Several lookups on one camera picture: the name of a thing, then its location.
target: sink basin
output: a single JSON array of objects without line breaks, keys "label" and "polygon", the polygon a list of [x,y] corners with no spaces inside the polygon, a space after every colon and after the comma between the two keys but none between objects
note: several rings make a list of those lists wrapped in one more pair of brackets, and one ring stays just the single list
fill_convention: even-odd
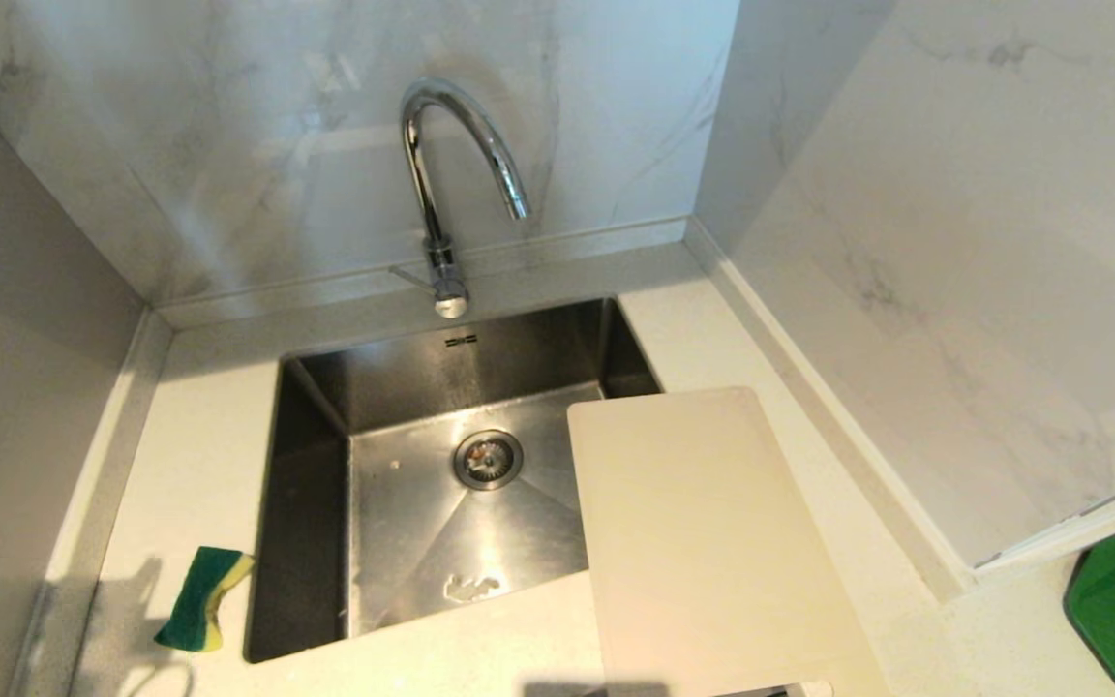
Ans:
[{"label": "sink basin", "polygon": [[611,299],[282,368],[252,662],[586,569],[566,407],[660,391]]}]

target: backsplash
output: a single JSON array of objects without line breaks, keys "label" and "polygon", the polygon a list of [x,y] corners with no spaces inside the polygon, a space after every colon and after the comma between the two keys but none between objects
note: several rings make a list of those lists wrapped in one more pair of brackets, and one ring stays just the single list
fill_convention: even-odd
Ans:
[{"label": "backsplash", "polygon": [[495,117],[514,224],[426,114],[462,250],[694,210],[737,0],[0,0],[0,130],[154,304],[419,256],[398,109],[420,76]]},{"label": "backsplash", "polygon": [[1115,3],[744,3],[696,215],[968,563],[1115,493]]}]

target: green scouring sponge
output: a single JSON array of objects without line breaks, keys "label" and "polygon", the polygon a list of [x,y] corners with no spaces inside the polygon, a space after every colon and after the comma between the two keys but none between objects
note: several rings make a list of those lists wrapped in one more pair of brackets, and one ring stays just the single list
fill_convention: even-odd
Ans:
[{"label": "green scouring sponge", "polygon": [[154,636],[154,641],[181,651],[221,649],[217,604],[226,591],[243,581],[252,564],[252,556],[243,552],[201,546],[187,569],[187,578],[183,579],[183,590],[174,600],[172,618]]}]

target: drain strainer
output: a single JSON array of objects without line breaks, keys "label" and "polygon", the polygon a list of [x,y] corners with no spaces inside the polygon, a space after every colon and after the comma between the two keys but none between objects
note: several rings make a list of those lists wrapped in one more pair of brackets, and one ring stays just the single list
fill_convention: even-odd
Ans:
[{"label": "drain strainer", "polygon": [[504,430],[473,433],[455,451],[458,481],[481,491],[510,484],[522,467],[523,446]]}]

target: chrome faucet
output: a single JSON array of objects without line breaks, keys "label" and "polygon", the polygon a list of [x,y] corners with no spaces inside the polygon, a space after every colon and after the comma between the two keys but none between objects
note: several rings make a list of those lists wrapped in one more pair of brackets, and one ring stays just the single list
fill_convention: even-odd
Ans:
[{"label": "chrome faucet", "polygon": [[424,107],[434,105],[445,107],[476,138],[481,153],[492,166],[493,178],[502,191],[510,216],[518,220],[526,217],[531,211],[514,158],[510,157],[501,134],[476,100],[445,79],[421,78],[408,87],[407,94],[403,96],[403,145],[407,149],[407,162],[411,165],[415,194],[420,199],[424,226],[428,230],[424,251],[429,258],[429,281],[433,282],[437,313],[455,319],[467,312],[467,285],[458,272],[450,235],[443,232],[442,224],[437,221],[429,172],[424,166],[424,154],[420,151],[420,113]]}]

